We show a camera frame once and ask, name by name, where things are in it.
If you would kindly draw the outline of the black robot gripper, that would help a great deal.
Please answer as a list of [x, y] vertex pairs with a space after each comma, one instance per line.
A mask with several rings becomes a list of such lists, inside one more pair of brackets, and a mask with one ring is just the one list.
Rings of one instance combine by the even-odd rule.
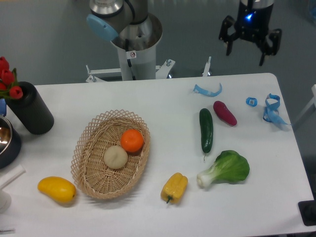
[[273, 0], [240, 0], [237, 20], [226, 16], [222, 21], [219, 40], [226, 46], [226, 55], [229, 56], [235, 33], [229, 35], [228, 30], [234, 26], [237, 36], [246, 41], [259, 41], [261, 58], [259, 66], [262, 66], [266, 56], [276, 55], [281, 43], [282, 30], [274, 29], [269, 31], [269, 21], [274, 6]]

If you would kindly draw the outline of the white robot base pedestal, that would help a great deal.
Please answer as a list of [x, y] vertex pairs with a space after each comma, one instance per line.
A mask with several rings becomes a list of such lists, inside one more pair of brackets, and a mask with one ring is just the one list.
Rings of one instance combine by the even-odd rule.
[[128, 81], [146, 79], [172, 79], [185, 77], [209, 77], [211, 57], [200, 70], [191, 70], [178, 66], [172, 59], [162, 65], [156, 65], [156, 46], [146, 50], [127, 51], [117, 48], [119, 68], [90, 70], [86, 66], [86, 82]]

